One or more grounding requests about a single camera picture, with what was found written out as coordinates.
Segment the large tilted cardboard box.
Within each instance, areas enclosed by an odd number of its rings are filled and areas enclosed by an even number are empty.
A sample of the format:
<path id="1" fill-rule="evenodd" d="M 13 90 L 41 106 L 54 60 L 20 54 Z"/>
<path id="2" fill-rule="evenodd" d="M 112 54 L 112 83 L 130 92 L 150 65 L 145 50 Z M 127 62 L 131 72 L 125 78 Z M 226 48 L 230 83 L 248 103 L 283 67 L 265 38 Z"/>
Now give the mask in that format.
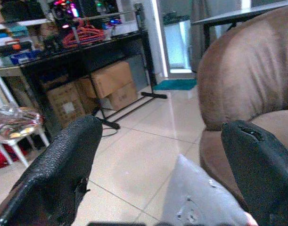
<path id="1" fill-rule="evenodd" d="M 130 66 L 120 61 L 91 73 L 99 98 L 104 98 L 132 82 Z"/>

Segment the dark grey table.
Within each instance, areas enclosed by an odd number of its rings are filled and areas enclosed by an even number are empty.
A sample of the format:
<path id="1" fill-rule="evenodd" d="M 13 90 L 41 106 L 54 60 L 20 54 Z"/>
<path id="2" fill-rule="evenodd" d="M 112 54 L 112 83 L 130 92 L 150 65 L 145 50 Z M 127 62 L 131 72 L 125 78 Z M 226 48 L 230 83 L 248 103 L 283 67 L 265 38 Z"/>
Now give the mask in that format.
<path id="1" fill-rule="evenodd" d="M 218 16 L 212 16 L 203 20 L 192 22 L 191 25 L 203 26 L 203 32 L 204 32 L 204 38 L 205 38 L 204 47 L 205 47 L 205 50 L 207 50 L 210 46 L 210 28 L 211 27 L 231 24 L 231 26 L 228 28 L 228 30 L 230 30 L 231 28 L 235 27 L 237 23 L 245 22 L 256 16 L 259 16 L 266 12 L 275 10 L 277 8 L 285 7 L 285 6 L 288 6 L 288 0 L 275 2 L 275 3 L 271 3 L 267 5 L 262 5 L 262 6 L 257 6 L 257 7 L 252 7 L 252 8 L 241 9 L 237 11 L 232 11 L 232 12 L 220 14 Z"/>

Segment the red plastic clothes hangers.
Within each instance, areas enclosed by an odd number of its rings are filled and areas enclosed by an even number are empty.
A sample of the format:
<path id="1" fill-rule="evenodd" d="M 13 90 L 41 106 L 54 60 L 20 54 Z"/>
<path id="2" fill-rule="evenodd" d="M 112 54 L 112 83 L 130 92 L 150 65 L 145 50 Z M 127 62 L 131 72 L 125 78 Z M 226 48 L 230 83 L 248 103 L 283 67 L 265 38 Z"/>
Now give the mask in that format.
<path id="1" fill-rule="evenodd" d="M 76 29 L 67 34 L 63 38 L 62 43 L 65 48 L 72 48 L 79 45 L 101 42 L 104 39 L 103 30 L 95 28 L 90 24 L 89 20 L 83 21 L 79 18 Z"/>

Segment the black metal shelf rack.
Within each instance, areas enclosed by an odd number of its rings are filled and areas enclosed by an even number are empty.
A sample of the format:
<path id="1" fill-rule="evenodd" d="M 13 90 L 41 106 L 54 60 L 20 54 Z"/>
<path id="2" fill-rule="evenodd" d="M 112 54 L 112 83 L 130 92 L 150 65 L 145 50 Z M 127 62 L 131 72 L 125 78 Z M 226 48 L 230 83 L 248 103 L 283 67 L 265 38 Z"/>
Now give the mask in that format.
<path id="1" fill-rule="evenodd" d="M 59 73 L 67 71 L 67 82 L 76 81 L 81 77 L 90 78 L 92 72 L 131 57 L 135 55 L 137 50 L 141 54 L 150 87 L 153 88 L 157 84 L 148 31 L 145 30 L 144 9 L 140 3 L 134 4 L 134 8 L 135 10 L 132 13 L 135 15 L 139 27 L 137 31 L 99 44 L 86 46 L 78 44 L 72 50 L 66 50 L 51 57 L 20 65 L 22 74 L 31 87 L 38 108 L 45 117 L 44 128 L 51 137 L 54 137 L 63 127 L 51 102 L 48 100 L 48 90 L 39 83 L 40 76 L 45 72 L 55 71 Z"/>

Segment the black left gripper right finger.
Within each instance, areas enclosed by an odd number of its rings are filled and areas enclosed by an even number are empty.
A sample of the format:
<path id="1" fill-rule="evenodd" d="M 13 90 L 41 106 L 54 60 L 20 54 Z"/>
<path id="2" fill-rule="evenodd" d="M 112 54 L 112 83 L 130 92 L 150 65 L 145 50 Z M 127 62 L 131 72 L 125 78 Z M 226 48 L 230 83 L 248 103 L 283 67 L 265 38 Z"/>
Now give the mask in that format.
<path id="1" fill-rule="evenodd" d="M 288 149 L 247 121 L 223 124 L 222 145 L 237 186 L 259 226 L 288 226 Z"/>

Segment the cardboard box with white label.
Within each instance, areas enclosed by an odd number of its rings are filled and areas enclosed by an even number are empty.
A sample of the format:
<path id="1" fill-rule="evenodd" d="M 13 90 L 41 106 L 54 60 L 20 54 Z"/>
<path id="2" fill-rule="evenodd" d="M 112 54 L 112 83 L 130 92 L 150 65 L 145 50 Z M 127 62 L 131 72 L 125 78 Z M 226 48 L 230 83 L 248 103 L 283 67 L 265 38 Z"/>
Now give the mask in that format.
<path id="1" fill-rule="evenodd" d="M 62 128 L 85 115 L 79 93 L 73 82 L 48 91 L 47 97 Z"/>

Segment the brown fabric sofa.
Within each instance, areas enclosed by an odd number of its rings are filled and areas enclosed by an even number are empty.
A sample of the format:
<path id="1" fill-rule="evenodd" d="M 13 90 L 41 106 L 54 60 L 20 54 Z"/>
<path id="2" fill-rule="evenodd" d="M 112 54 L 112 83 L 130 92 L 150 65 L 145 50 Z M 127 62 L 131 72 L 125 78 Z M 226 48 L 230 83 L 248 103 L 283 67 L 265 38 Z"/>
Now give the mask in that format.
<path id="1" fill-rule="evenodd" d="M 199 63 L 197 91 L 206 126 L 200 164 L 245 208 L 222 145 L 222 125 L 250 121 L 288 149 L 288 6 L 250 19 L 213 42 Z"/>

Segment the small cardboard box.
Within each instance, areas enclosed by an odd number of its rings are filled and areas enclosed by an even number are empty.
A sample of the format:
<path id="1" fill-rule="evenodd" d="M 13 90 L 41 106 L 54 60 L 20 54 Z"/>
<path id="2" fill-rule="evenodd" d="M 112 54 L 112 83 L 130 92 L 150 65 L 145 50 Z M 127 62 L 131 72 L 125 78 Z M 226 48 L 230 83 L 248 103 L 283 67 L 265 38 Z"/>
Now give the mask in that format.
<path id="1" fill-rule="evenodd" d="M 130 82 L 122 88 L 107 96 L 113 110 L 118 111 L 138 100 L 138 94 L 134 82 Z"/>

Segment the glowing rgb computer case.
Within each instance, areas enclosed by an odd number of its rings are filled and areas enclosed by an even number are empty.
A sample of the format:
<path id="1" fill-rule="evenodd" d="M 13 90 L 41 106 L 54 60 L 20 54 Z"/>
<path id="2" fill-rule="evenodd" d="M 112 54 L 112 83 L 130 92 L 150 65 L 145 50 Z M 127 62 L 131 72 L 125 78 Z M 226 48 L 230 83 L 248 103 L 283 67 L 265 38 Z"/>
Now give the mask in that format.
<path id="1" fill-rule="evenodd" d="M 57 26 L 62 29 L 69 28 L 73 20 L 80 16 L 76 0 L 53 0 L 49 8 Z"/>

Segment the white plastic stool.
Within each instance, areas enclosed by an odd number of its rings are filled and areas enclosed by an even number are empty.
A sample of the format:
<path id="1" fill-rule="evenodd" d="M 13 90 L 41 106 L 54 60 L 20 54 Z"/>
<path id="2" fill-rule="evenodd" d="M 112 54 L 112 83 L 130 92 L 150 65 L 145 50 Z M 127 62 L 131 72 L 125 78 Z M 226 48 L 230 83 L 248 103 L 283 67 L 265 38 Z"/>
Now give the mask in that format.
<path id="1" fill-rule="evenodd" d="M 16 156 L 18 157 L 18 159 L 24 164 L 26 168 L 28 168 L 29 166 L 28 161 L 25 158 L 22 150 L 20 149 L 18 142 L 24 138 L 27 138 L 30 145 L 33 148 L 35 148 L 33 140 L 31 138 L 31 134 L 39 135 L 44 145 L 46 147 L 49 146 L 49 140 L 40 125 L 24 127 L 20 132 L 14 132 L 13 135 L 10 134 L 8 136 L 4 136 L 0 134 L 0 152 L 6 158 L 6 160 L 10 165 L 13 164 L 13 160 L 11 159 L 11 157 L 9 156 L 8 152 L 6 151 L 3 145 L 10 146 L 13 149 Z"/>

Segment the white patterned pillow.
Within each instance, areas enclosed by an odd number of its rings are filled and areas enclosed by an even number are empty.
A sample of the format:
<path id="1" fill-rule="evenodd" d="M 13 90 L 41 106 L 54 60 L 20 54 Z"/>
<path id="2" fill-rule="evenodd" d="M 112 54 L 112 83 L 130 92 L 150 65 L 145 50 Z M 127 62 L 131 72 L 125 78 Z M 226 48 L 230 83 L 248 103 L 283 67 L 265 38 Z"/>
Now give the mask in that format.
<path id="1" fill-rule="evenodd" d="M 258 226 L 236 198 L 180 154 L 166 191 L 161 223 L 167 226 Z"/>

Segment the crumpled clear plastic bag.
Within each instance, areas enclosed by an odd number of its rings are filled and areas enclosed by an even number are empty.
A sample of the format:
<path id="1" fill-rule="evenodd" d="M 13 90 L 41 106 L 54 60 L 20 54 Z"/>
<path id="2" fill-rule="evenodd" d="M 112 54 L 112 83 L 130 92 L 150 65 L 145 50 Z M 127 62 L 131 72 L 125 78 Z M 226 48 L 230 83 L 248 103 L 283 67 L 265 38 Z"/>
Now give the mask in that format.
<path id="1" fill-rule="evenodd" d="M 29 107 L 0 106 L 0 136 L 6 139 L 26 137 L 41 127 L 43 117 Z"/>

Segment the grey curtain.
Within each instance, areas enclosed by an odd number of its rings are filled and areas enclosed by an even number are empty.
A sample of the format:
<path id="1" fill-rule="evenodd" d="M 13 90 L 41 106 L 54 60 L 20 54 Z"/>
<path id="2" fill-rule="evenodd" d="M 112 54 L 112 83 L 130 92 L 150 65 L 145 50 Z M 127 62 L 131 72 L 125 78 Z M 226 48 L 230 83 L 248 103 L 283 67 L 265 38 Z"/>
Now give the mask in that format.
<path id="1" fill-rule="evenodd" d="M 215 16 L 218 12 L 219 0 L 192 0 L 191 3 L 191 69 L 197 72 L 199 62 L 205 52 L 205 35 L 203 25 L 193 25 L 193 22 Z"/>

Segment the teal floor mat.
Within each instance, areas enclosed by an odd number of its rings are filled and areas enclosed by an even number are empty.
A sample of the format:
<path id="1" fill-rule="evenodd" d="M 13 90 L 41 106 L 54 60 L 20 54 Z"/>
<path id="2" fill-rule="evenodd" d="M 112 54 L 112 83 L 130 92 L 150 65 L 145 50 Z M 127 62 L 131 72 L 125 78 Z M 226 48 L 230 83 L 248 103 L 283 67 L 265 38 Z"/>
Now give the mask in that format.
<path id="1" fill-rule="evenodd" d="M 191 90 L 196 84 L 196 79 L 163 80 L 154 86 L 154 90 Z"/>

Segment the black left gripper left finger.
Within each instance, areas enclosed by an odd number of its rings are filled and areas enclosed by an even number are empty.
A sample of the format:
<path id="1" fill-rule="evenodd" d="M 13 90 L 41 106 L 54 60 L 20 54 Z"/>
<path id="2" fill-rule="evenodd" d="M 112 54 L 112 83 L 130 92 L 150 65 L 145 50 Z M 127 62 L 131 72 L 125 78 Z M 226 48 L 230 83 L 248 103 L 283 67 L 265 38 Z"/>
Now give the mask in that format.
<path id="1" fill-rule="evenodd" d="M 0 226 L 71 226 L 88 192 L 102 130 L 92 115 L 61 130 L 0 204 Z"/>

